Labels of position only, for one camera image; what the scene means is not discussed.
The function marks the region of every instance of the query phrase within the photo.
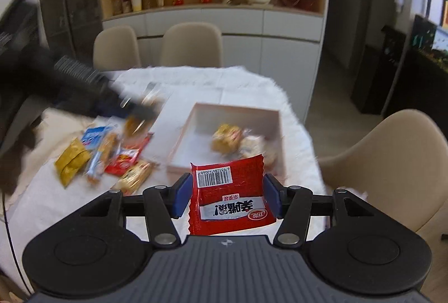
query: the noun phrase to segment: blue gripper pad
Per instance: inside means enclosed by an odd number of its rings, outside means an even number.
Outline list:
[[[281,202],[279,191],[272,184],[272,182],[266,175],[263,177],[263,194],[272,214],[276,218],[283,218],[283,216],[281,215]]]
[[[193,176],[190,174],[176,191],[172,205],[172,218],[179,218],[185,211],[193,194]]]

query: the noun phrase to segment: barcode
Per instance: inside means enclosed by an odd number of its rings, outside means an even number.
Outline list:
[[[230,167],[218,167],[209,170],[196,170],[198,188],[220,186],[233,183]]]

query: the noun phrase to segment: open box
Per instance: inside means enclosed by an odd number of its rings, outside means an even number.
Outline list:
[[[263,135],[277,153],[277,160],[269,173],[277,179],[285,179],[283,140],[280,113],[275,110],[223,106],[196,103],[168,158],[167,170],[175,173],[191,172],[191,164],[210,165],[227,163],[234,155],[222,155],[212,151],[214,132],[223,124],[251,129],[253,134]]]

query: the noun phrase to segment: blue snack package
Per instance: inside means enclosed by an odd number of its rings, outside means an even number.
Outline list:
[[[94,151],[98,148],[103,137],[112,129],[110,126],[100,126],[87,129],[82,136],[82,145],[88,151]]]

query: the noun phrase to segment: chair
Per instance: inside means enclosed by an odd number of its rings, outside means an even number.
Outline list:
[[[165,33],[160,65],[178,67],[222,67],[221,31],[206,22],[184,22]]]
[[[348,151],[319,160],[331,188],[368,193],[367,201],[417,231],[448,198],[448,145],[424,113],[404,110]]]
[[[93,46],[93,67],[102,71],[142,67],[132,27],[115,26],[98,34]]]

